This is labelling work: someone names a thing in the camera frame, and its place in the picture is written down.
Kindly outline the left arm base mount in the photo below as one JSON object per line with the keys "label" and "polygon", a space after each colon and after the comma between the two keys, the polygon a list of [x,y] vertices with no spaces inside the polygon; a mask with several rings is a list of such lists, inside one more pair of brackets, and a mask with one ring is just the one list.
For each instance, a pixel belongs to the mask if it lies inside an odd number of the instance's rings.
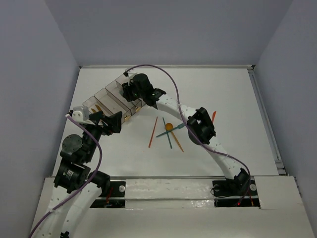
{"label": "left arm base mount", "polygon": [[108,191],[103,192],[90,208],[125,208],[126,181],[112,180]]}

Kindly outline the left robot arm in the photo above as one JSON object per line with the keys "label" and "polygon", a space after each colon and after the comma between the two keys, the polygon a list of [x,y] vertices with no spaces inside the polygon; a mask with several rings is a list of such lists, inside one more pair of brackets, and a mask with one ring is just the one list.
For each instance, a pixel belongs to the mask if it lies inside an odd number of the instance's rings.
{"label": "left robot arm", "polygon": [[99,140],[121,132],[122,112],[106,116],[102,111],[91,114],[87,107],[74,107],[66,118],[83,133],[71,134],[62,142],[52,196],[31,238],[74,237],[97,197],[111,193],[110,176],[99,170],[103,158]]}

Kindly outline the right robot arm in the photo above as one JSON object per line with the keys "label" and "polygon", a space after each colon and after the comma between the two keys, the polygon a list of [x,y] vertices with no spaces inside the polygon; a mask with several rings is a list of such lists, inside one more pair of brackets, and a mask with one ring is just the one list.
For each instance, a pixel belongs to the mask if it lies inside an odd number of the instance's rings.
{"label": "right robot arm", "polygon": [[128,102],[141,99],[149,107],[183,121],[190,140],[203,147],[221,168],[229,191],[240,194],[248,190],[251,180],[249,169],[230,156],[222,147],[216,138],[214,124],[205,108],[194,109],[180,104],[165,91],[154,88],[146,74],[124,72],[123,75],[121,94],[124,99]]}

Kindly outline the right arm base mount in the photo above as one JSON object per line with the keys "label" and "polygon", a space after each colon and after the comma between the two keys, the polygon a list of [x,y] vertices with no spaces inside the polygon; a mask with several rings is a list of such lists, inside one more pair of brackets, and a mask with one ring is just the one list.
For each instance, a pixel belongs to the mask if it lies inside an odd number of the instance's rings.
{"label": "right arm base mount", "polygon": [[249,186],[242,191],[230,189],[226,180],[214,180],[212,182],[211,194],[214,197],[214,205],[220,207],[260,207],[258,190],[254,179]]}

